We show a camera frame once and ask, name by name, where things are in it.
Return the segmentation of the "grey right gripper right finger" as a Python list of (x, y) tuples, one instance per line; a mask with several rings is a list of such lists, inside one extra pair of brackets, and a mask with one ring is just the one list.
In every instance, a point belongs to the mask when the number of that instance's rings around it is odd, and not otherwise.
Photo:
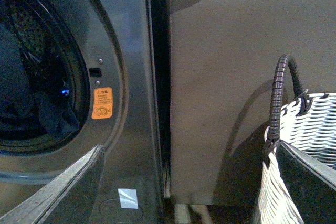
[(284, 141), (277, 161), (304, 223), (335, 223), (335, 170)]

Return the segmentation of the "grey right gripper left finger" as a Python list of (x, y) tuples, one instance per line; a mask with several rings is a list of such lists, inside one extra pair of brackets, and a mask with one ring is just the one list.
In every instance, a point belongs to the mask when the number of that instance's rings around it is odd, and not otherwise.
[(104, 168), (96, 145), (50, 183), (1, 217), (1, 223), (89, 223)]

